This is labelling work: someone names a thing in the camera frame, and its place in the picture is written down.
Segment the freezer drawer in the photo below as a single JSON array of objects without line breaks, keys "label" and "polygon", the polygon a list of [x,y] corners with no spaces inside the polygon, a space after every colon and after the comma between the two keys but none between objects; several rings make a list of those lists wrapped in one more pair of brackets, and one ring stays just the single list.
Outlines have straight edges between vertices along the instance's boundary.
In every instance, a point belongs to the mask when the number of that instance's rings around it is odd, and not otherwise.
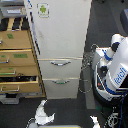
[{"label": "freezer drawer", "polygon": [[42,78],[80,77],[82,59],[38,61]]},{"label": "freezer drawer", "polygon": [[0,32],[0,49],[27,49],[31,48],[27,31]]},{"label": "freezer drawer", "polygon": [[0,67],[0,77],[16,77],[16,76],[36,76],[38,75],[37,67],[19,66],[19,67]]},{"label": "freezer drawer", "polygon": [[28,82],[1,82],[0,93],[27,93],[39,92],[38,78]]},{"label": "freezer drawer", "polygon": [[79,79],[43,80],[47,99],[77,98]]},{"label": "freezer drawer", "polygon": [[35,65],[32,51],[28,50],[0,50],[0,66]]}]

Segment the refrigerator door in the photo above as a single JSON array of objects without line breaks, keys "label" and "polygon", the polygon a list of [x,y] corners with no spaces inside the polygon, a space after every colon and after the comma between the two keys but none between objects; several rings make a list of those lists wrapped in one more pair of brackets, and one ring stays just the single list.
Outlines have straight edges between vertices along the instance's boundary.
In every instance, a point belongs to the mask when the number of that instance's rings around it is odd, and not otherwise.
[{"label": "refrigerator door", "polygon": [[91,0],[30,0],[25,6],[38,59],[83,56]]}]

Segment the sticker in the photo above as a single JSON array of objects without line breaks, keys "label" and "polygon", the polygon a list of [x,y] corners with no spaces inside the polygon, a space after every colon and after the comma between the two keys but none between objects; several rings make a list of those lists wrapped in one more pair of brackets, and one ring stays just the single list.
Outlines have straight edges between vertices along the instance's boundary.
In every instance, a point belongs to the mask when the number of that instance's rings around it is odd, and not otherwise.
[{"label": "sticker", "polygon": [[9,39],[13,39],[13,35],[12,34],[7,34]]},{"label": "sticker", "polygon": [[8,68],[9,70],[12,70],[13,68]]},{"label": "sticker", "polygon": [[31,9],[32,8],[32,4],[31,4],[31,1],[28,0],[28,4],[27,4],[28,8]]},{"label": "sticker", "polygon": [[28,58],[27,54],[13,54],[14,58]]},{"label": "sticker", "polygon": [[37,4],[39,17],[49,17],[49,5],[48,4]]},{"label": "sticker", "polygon": [[5,55],[1,55],[1,58],[6,58],[6,56]]}]

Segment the wooden cabinet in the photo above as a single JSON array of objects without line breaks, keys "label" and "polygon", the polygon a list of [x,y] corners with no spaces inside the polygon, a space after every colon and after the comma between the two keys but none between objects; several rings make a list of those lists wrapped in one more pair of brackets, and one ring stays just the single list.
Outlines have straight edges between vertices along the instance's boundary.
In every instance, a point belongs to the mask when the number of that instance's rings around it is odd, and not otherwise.
[{"label": "wooden cabinet", "polygon": [[12,31],[15,18],[10,18],[7,31],[0,31],[0,101],[3,95],[45,97],[41,74],[29,30]]}]

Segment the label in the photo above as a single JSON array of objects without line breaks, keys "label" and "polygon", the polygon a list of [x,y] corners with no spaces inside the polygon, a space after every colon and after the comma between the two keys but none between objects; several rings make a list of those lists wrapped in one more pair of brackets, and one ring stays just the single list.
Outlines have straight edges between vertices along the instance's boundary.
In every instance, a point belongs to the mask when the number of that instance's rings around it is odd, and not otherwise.
[{"label": "label", "polygon": [[9,70],[12,70],[13,68],[8,68]]},{"label": "label", "polygon": [[117,87],[120,87],[121,84],[123,83],[125,77],[127,76],[127,74],[128,74],[128,71],[123,67],[122,64],[120,64],[116,73],[114,74],[114,76],[112,78],[114,84]]},{"label": "label", "polygon": [[14,58],[28,58],[27,54],[13,54]]},{"label": "label", "polygon": [[8,14],[20,14],[20,9],[7,10]]},{"label": "label", "polygon": [[46,3],[37,4],[39,17],[49,17],[49,5]]},{"label": "label", "polygon": [[12,34],[7,34],[9,39],[13,39],[13,35]]},{"label": "label", "polygon": [[6,58],[6,56],[5,55],[1,55],[1,58]]}]

